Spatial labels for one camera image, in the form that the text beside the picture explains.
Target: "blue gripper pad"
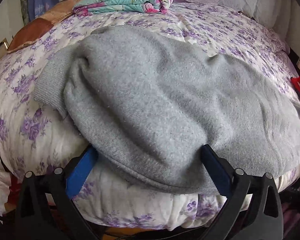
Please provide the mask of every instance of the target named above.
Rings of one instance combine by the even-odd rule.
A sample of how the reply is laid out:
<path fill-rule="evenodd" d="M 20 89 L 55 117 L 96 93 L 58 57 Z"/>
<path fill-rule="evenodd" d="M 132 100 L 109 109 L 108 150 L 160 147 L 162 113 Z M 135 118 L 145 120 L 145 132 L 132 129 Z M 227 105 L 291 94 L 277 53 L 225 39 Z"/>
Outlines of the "blue gripper pad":
<path fill-rule="evenodd" d="M 78 195 L 97 160 L 97 150 L 92 146 L 88 147 L 86 153 L 66 179 L 66 194 L 70 199 Z"/>
<path fill-rule="evenodd" d="M 230 166 L 225 159 L 218 158 L 208 144 L 201 147 L 201 162 L 209 173 L 214 185 L 216 185 L 220 195 L 230 198 L 232 196 L 231 178 L 219 160 L 226 162 L 225 164 L 228 164 L 228 167 Z"/>

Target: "pillow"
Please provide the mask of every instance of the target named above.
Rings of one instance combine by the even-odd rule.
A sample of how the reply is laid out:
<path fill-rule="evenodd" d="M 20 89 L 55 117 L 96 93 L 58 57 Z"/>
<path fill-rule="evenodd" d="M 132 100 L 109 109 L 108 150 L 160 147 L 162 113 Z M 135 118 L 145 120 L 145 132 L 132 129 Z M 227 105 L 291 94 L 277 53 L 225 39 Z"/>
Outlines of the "pillow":
<path fill-rule="evenodd" d="M 73 14 L 72 7 L 81 0 L 65 0 L 57 3 L 51 10 L 24 26 L 13 37 L 7 53 L 30 46 L 45 35 L 54 25 Z"/>
<path fill-rule="evenodd" d="M 34 19 L 13 37 L 12 42 L 7 49 L 7 53 L 12 53 L 34 44 L 52 27 L 53 25 L 48 20 L 42 18 Z"/>

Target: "floral comforter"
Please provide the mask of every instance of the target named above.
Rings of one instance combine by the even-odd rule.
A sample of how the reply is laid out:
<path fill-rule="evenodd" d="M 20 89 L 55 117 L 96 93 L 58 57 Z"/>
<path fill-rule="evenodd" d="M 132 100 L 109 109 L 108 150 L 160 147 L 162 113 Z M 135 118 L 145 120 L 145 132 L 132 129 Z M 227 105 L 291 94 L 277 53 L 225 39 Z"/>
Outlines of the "floral comforter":
<path fill-rule="evenodd" d="M 286 45 L 271 30 L 232 9 L 212 4 L 172 4 L 167 14 L 104 13 L 70 17 L 36 44 L 0 60 L 0 157 L 20 180 L 25 172 L 52 172 L 87 146 L 71 120 L 31 98 L 34 83 L 59 49 L 105 25 L 133 25 L 170 38 L 197 43 L 208 55 L 229 54 L 253 65 L 289 98 L 295 76 Z M 300 177 L 300 165 L 276 179 L 283 190 Z M 0 160 L 0 210 L 7 201 L 10 176 Z M 114 227 L 167 228 L 208 225 L 225 198 L 202 194 L 173 195 L 132 185 L 98 161 L 74 203 L 93 223 Z M 247 208 L 250 198 L 247 197 Z"/>

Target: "pink and teal blanket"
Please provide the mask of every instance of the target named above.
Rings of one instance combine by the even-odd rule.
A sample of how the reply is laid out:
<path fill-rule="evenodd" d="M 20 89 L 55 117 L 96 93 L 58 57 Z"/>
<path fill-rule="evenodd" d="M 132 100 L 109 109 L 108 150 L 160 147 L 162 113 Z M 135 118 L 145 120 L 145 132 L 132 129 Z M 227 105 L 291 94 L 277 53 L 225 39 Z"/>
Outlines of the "pink and teal blanket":
<path fill-rule="evenodd" d="M 104 12 L 166 13 L 173 0 L 82 0 L 73 7 L 76 15 Z"/>

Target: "folded blanket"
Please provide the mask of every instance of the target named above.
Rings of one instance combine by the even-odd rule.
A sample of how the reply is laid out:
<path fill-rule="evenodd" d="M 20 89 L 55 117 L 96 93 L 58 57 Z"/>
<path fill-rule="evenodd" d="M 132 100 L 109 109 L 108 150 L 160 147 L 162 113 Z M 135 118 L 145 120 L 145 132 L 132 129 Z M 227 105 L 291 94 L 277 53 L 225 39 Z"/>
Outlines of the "folded blanket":
<path fill-rule="evenodd" d="M 74 5 L 77 15 L 93 15 L 104 12 L 166 13 L 173 0 L 82 0 Z"/>
<path fill-rule="evenodd" d="M 115 172 L 156 190 L 215 194 L 207 143 L 252 175 L 300 163 L 300 102 L 241 60 L 142 28 L 99 28 L 59 50 L 33 96 L 68 112 Z"/>

